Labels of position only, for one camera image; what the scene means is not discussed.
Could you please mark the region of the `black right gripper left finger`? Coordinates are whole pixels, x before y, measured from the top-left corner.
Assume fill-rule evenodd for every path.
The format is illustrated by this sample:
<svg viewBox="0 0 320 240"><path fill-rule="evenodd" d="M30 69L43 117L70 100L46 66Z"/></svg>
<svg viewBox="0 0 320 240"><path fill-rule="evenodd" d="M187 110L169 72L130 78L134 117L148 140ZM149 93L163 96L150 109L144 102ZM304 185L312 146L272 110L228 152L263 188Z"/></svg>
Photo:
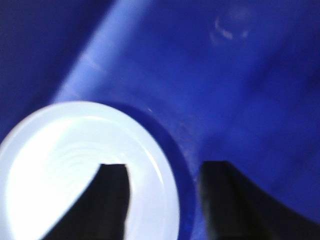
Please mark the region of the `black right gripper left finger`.
<svg viewBox="0 0 320 240"><path fill-rule="evenodd" d="M102 164L94 178L45 240L122 240L130 202L124 164Z"/></svg>

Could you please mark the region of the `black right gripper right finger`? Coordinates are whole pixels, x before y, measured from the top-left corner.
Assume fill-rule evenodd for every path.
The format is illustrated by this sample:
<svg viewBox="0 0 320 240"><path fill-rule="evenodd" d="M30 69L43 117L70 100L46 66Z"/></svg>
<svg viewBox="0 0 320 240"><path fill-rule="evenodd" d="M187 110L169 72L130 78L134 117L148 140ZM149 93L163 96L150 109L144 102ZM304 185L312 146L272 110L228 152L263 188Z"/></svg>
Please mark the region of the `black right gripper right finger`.
<svg viewBox="0 0 320 240"><path fill-rule="evenodd" d="M318 240L320 225L288 208L228 161L204 161L199 196L209 240Z"/></svg>

